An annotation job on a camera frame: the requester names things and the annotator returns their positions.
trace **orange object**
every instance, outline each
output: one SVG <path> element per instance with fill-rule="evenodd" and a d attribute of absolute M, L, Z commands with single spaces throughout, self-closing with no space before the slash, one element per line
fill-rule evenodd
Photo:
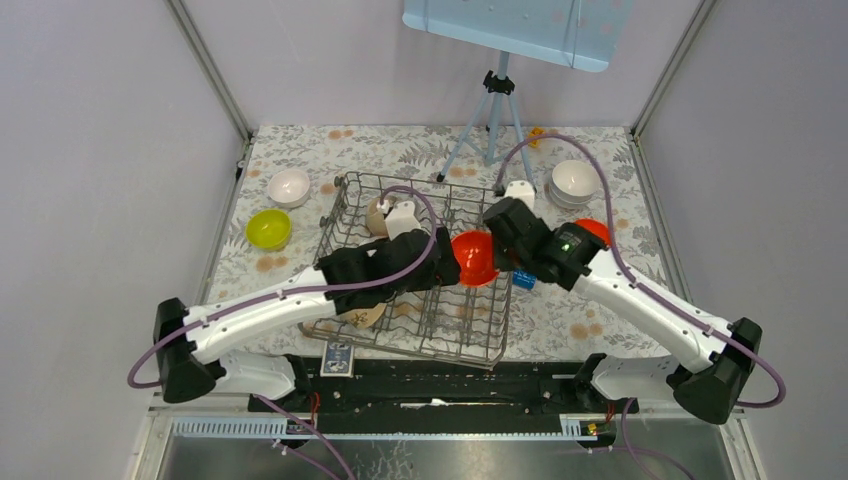
<path fill-rule="evenodd" d="M 581 218 L 574 223 L 576 223 L 577 225 L 580 225 L 581 227 L 585 228 L 586 230 L 589 230 L 590 232 L 594 233 L 595 236 L 597 236 L 598 238 L 603 240 L 604 243 L 606 243 L 607 246 L 609 246 L 609 244 L 610 244 L 609 229 L 603 223 L 595 220 L 594 218 Z"/>
<path fill-rule="evenodd" d="M 534 127 L 534 128 L 533 128 L 533 130 L 530 130 L 530 138 L 533 138 L 533 137 L 539 136 L 539 135 L 541 135 L 541 134 L 543 134 L 543 133 L 545 133 L 545 129 L 544 129 L 544 128 L 541 128 L 541 127 Z M 539 148 L 539 141 L 538 141 L 538 140 L 533 140 L 532 142 L 528 143 L 528 145 L 530 145 L 530 146 L 531 146 L 531 147 L 533 147 L 533 148 Z"/>
<path fill-rule="evenodd" d="M 459 262 L 459 283 L 477 288 L 497 278 L 495 247 L 490 233 L 479 230 L 460 233 L 451 240 L 451 248 Z"/>

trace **yellow-green bowl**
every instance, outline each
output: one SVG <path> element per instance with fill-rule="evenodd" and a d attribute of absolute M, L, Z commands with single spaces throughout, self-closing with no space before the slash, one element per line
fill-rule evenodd
<path fill-rule="evenodd" d="M 247 222 L 245 236 L 262 250 L 280 250 L 291 238 L 291 219 L 282 210 L 262 210 Z"/>

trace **metal wire rack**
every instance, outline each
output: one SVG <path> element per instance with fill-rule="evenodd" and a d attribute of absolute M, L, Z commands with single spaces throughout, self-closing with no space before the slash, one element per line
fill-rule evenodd
<path fill-rule="evenodd" d="M 483 212 L 497 199 L 492 190 L 464 185 L 412 180 L 388 175 L 349 172 L 336 177 L 338 193 L 324 229 L 316 260 L 345 246 L 358 246 L 371 234 L 365 227 L 368 203 L 391 185 L 407 185 L 425 194 L 451 237 L 483 228 Z M 395 194 L 406 200 L 406 194 Z M 423 228 L 432 228 L 418 205 Z M 413 357 L 491 368 L 504 354 L 509 325 L 512 273 L 500 273 L 480 288 L 462 285 L 408 292 L 388 302 L 371 327 L 357 329 L 338 318 L 298 325 L 307 337 L 358 345 Z"/>

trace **tripod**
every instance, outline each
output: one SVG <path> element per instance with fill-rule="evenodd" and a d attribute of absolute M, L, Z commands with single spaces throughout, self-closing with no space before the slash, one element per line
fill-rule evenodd
<path fill-rule="evenodd" d="M 512 113 L 512 123 L 515 128 L 515 136 L 518 138 L 519 142 L 524 141 L 524 133 L 521 132 L 521 120 L 518 118 L 518 109 L 515 106 L 515 98 L 512 97 L 512 92 L 515 90 L 515 83 L 506 76 L 508 65 L 509 52 L 501 51 L 497 76 L 495 76 L 491 70 L 489 70 L 489 73 L 486 74 L 486 78 L 483 80 L 483 86 L 486 87 L 486 90 L 483 91 L 483 95 L 480 97 L 480 102 L 477 104 L 477 108 L 474 109 L 471 121 L 468 122 L 468 125 L 465 126 L 465 130 L 463 130 L 459 135 L 459 140 L 456 142 L 456 146 L 451 151 L 448 161 L 445 163 L 442 171 L 439 172 L 439 175 L 436 176 L 437 182 L 441 182 L 445 179 L 448 169 L 456 159 L 456 155 L 459 153 L 459 149 L 463 144 L 468 144 L 468 146 L 473 148 L 474 151 L 482 155 L 483 163 L 486 166 L 492 165 L 502 158 L 502 156 L 495 158 L 495 141 L 498 138 L 498 122 L 501 118 L 501 100 L 504 95 L 506 95 L 506 98 L 509 101 L 509 110 Z M 492 111 L 489 113 L 489 123 L 486 125 L 486 131 L 489 132 L 489 146 L 488 149 L 483 152 L 480 147 L 468 140 L 468 134 L 471 132 L 471 127 L 473 127 L 474 124 L 477 123 L 477 120 L 480 119 L 480 115 L 483 113 L 483 107 L 486 106 L 486 102 L 492 94 L 495 96 L 492 101 Z M 533 173 L 530 171 L 530 164 L 527 161 L 526 149 L 527 147 L 521 149 L 521 159 L 524 161 L 524 172 L 527 174 L 527 180 L 529 180 L 530 184 L 533 185 Z"/>

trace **white wall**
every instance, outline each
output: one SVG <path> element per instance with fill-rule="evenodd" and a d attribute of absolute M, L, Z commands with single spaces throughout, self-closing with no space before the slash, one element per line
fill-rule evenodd
<path fill-rule="evenodd" d="M 770 480 L 845 478 L 848 3 L 724 1 L 643 136 L 697 302 L 764 329 Z M 744 393 L 766 399 L 768 377 Z"/>
<path fill-rule="evenodd" d="M 495 51 L 403 25 L 400 0 L 186 3 L 253 126 L 462 125 L 497 68 Z M 514 56 L 523 123 L 633 124 L 697 4 L 636 0 L 603 73 Z"/>
<path fill-rule="evenodd" d="M 120 478 L 240 142 L 161 1 L 2 2 L 0 65 L 0 478 Z"/>

